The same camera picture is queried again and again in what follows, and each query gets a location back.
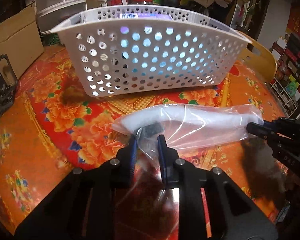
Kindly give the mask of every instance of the basket hole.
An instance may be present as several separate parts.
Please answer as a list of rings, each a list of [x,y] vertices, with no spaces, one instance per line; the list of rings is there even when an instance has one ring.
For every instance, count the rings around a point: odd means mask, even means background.
[[[154,39],[156,41],[161,41],[162,40],[162,34],[161,32],[157,32],[155,35],[154,35]]]
[[[79,44],[78,49],[80,51],[86,51],[86,46],[84,46],[83,44]]]
[[[132,34],[132,39],[134,41],[139,41],[140,40],[140,34],[139,33],[133,33]]]
[[[100,59],[101,59],[102,61],[106,61],[106,60],[108,60],[108,55],[102,53],[102,54],[100,55]]]
[[[151,45],[151,41],[150,41],[150,39],[144,39],[144,41],[143,41],[143,46],[145,46],[145,47],[149,47]]]
[[[122,34],[128,34],[128,33],[129,33],[129,28],[123,26],[123,27],[120,28],[120,32],[121,32]]]
[[[152,33],[152,27],[146,26],[145,27],[145,34],[151,34]]]
[[[96,42],[96,40],[94,39],[94,37],[92,37],[92,36],[88,36],[88,38],[87,38],[87,42],[88,42],[89,44],[93,44],[93,43],[95,43],[95,42]]]
[[[96,56],[96,55],[97,55],[97,51],[96,51],[95,49],[90,49],[90,50],[89,50],[89,54],[90,54],[91,56]]]
[[[140,49],[139,49],[138,45],[133,45],[132,46],[132,52],[133,53],[138,53],[139,51],[140,51]]]
[[[129,46],[128,40],[121,40],[121,47],[127,48]]]
[[[127,52],[123,52],[122,53],[122,58],[123,59],[128,59],[129,58],[129,54]]]
[[[82,56],[81,61],[87,63],[89,59],[86,56]]]
[[[87,72],[87,73],[90,73],[92,70],[89,67],[84,67],[84,71]]]
[[[115,33],[111,33],[111,34],[109,34],[109,39],[111,41],[116,41],[117,40],[117,35]]]
[[[103,69],[104,71],[109,71],[110,68],[109,68],[108,65],[103,65],[102,69]]]
[[[116,58],[112,59],[112,65],[118,65],[119,64],[119,60],[117,60]]]

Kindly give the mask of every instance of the shelf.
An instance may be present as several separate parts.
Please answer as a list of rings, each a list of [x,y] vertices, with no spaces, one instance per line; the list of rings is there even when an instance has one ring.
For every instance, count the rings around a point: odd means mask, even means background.
[[[274,80],[275,82],[270,84],[270,90],[278,98],[285,114],[290,117],[298,107],[280,82],[276,78],[274,78]]]

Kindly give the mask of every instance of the plastic packaging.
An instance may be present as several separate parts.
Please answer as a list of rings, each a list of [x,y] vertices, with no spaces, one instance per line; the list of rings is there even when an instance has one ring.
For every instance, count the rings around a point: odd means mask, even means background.
[[[170,104],[122,116],[112,128],[135,134],[139,148],[155,159],[159,134],[164,134],[168,147],[176,150],[203,148],[247,139],[249,122],[263,125],[262,114],[253,105],[220,108]]]

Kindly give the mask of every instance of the chair backrest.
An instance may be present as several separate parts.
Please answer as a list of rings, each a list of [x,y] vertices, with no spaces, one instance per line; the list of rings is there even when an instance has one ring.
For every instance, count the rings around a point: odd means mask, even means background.
[[[277,61],[267,48],[245,33],[240,33],[252,41],[254,48],[252,52],[247,48],[242,50],[238,60],[242,59],[249,68],[258,72],[264,78],[264,81],[269,83],[274,78],[277,71]]]

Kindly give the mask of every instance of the table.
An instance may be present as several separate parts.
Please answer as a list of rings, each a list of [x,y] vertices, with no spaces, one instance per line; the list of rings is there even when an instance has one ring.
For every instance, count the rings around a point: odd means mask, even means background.
[[[74,167],[92,169],[115,156],[127,141],[111,129],[121,115],[158,104],[188,103],[253,104],[268,121],[283,116],[266,86],[240,62],[218,86],[96,99],[83,91],[66,49],[52,46],[19,85],[14,105],[0,118],[0,220],[11,233]],[[191,150],[181,157],[202,169],[222,168],[274,221],[283,205],[286,168],[271,153],[255,138]],[[135,177],[131,190],[116,195],[116,239],[177,239],[177,194],[170,192],[158,205],[160,182],[140,166]]]

